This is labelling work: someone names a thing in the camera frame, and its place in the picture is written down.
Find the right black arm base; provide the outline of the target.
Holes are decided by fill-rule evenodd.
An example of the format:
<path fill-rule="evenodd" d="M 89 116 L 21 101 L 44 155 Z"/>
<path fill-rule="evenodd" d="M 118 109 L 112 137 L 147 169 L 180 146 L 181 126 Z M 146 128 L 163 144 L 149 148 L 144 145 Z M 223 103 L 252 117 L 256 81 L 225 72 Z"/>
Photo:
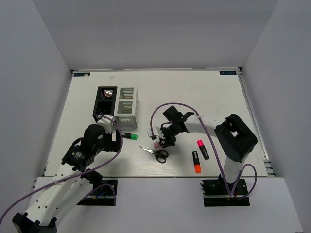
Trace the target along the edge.
<path fill-rule="evenodd" d="M 200 183 L 203 190 L 205 207 L 240 207 L 250 206 L 249 197 L 242 199 L 248 193 L 245 179 L 238 181 L 233 196 L 229 196 L 225 186 L 218 179 L 202 180 Z"/>

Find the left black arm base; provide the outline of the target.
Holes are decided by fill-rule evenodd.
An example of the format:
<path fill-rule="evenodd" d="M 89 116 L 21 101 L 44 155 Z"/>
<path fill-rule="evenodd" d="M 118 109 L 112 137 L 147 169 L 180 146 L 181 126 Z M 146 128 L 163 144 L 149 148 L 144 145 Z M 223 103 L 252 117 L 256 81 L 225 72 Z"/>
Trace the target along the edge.
<path fill-rule="evenodd" d="M 118 179 L 102 179 L 101 184 L 93 185 L 92 193 L 84 197 L 78 206 L 115 206 Z"/>

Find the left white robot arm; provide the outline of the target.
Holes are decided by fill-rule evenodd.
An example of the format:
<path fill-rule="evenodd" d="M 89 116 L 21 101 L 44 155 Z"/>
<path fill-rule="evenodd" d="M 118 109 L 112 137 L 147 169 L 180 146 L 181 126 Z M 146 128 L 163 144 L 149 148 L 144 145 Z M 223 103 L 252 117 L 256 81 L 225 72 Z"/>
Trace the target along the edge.
<path fill-rule="evenodd" d="M 108 132 L 103 126 L 91 124 L 84 136 L 76 139 L 61 161 L 50 185 L 24 213 L 12 219 L 19 233 L 55 233 L 67 213 L 91 194 L 97 194 L 106 184 L 96 168 L 89 169 L 102 151 L 119 154 L 123 146 L 121 132 Z"/>

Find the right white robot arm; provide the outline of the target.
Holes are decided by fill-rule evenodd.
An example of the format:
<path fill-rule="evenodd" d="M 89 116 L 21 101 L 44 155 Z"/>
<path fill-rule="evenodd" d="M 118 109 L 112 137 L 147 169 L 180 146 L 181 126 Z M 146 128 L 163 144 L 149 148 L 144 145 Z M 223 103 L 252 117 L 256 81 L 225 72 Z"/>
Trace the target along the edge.
<path fill-rule="evenodd" d="M 183 114 L 174 106 L 163 115 L 167 122 L 154 127 L 160 146 L 174 146 L 180 133 L 206 134 L 220 167 L 219 187 L 224 193 L 232 193 L 237 188 L 246 158 L 258 143 L 243 120 L 237 114 L 230 114 L 224 119 L 204 119 L 195 111 Z"/>

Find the pink eraser capsule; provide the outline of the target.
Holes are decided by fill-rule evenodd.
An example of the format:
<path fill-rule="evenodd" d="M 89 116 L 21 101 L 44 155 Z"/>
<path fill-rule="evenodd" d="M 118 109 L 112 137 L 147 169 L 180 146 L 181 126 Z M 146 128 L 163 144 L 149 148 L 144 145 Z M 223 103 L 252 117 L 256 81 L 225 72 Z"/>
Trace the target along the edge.
<path fill-rule="evenodd" d="M 155 149 L 160 148 L 160 147 L 161 147 L 160 143 L 158 143 L 158 142 L 154 143 L 154 148 Z"/>

